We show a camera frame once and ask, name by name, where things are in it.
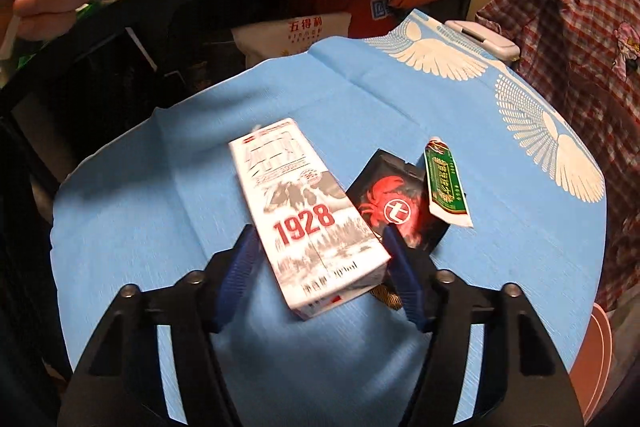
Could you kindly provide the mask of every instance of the plaid shirt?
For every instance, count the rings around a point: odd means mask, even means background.
[[[640,0],[492,0],[476,20],[519,45],[515,71],[573,127],[607,187],[596,302],[640,280]]]

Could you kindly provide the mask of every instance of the clutter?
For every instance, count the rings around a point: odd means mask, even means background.
[[[379,37],[396,27],[386,0],[288,0],[292,15],[346,12],[351,15],[349,38]]]
[[[303,53],[326,37],[346,37],[350,21],[348,13],[329,13],[249,24],[233,28],[231,32],[249,69],[267,58]]]

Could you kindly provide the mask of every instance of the red crab logo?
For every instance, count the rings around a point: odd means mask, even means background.
[[[386,176],[378,180],[367,191],[369,203],[362,203],[358,210],[363,216],[369,214],[369,222],[374,229],[386,223],[396,223],[407,244],[414,247],[422,240],[422,221],[430,216],[427,198],[423,203],[423,198],[411,198],[396,192],[402,185],[404,180],[400,176]]]

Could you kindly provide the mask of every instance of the table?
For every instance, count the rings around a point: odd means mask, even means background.
[[[51,234],[72,365],[122,285],[171,285],[234,243],[250,216],[227,143],[287,116],[344,187],[378,148],[417,162],[430,137],[447,142],[475,228],[451,227],[436,265],[474,285],[518,282],[571,367],[602,265],[602,174],[524,81],[417,11],[384,38],[326,39],[156,110],[79,166]],[[396,425],[428,342],[370,295],[301,322],[268,263],[214,339],[246,426]],[[481,344],[474,327],[457,420],[473,410]],[[170,414],[184,421],[164,328],[159,349]]]

